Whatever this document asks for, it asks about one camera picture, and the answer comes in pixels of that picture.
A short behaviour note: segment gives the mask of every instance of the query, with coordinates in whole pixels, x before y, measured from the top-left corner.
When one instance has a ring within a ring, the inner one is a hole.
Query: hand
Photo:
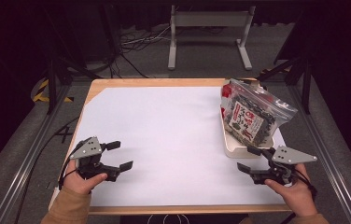
[[[73,192],[80,194],[89,194],[94,187],[106,180],[107,177],[107,174],[99,174],[90,179],[85,180],[75,170],[76,161],[70,160],[70,162],[68,162],[68,166],[65,170],[65,173],[72,173],[65,178],[63,185],[66,188],[71,189]]]
[[[297,164],[295,169],[309,179],[303,164]],[[283,197],[284,202],[297,217],[308,217],[317,214],[312,193],[301,180],[297,179],[291,187],[285,187],[271,179],[266,179],[265,184]]]

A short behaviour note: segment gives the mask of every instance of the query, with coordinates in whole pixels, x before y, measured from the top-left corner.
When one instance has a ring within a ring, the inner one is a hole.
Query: sleeve
[[[329,222],[321,214],[309,217],[294,217],[292,224],[329,224]]]
[[[90,194],[78,194],[63,187],[41,224],[82,224],[88,220]]]

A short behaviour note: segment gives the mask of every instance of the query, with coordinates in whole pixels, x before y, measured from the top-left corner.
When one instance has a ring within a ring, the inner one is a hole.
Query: package label
[[[232,111],[232,118],[229,125],[248,142],[253,142],[264,119],[253,111],[236,102]]]

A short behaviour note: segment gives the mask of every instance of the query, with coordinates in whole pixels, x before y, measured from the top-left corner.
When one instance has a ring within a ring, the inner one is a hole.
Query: plastic bag
[[[280,125],[298,112],[263,88],[235,79],[223,87],[222,95],[228,97],[222,108],[224,129],[245,146],[266,143]]]

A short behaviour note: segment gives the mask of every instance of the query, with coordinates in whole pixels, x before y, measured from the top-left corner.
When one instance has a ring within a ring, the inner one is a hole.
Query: white paper
[[[267,186],[254,185],[239,161],[267,169],[267,160],[225,155],[220,87],[108,88],[83,110],[76,144],[91,136],[120,141],[105,151],[109,166],[133,161],[117,182],[93,190],[91,206],[282,204]],[[284,145],[279,131],[276,146]]]

